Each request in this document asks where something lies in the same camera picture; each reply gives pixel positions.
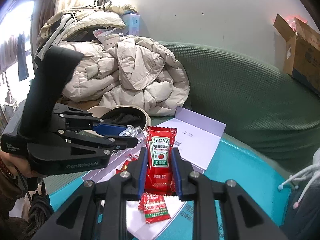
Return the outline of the person left hand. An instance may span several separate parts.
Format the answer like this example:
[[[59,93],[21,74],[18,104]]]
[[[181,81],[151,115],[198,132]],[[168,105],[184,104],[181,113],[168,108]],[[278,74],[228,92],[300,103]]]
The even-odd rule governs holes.
[[[26,178],[46,178],[45,175],[32,171],[29,162],[24,157],[1,151],[1,168],[10,177],[22,174]]]

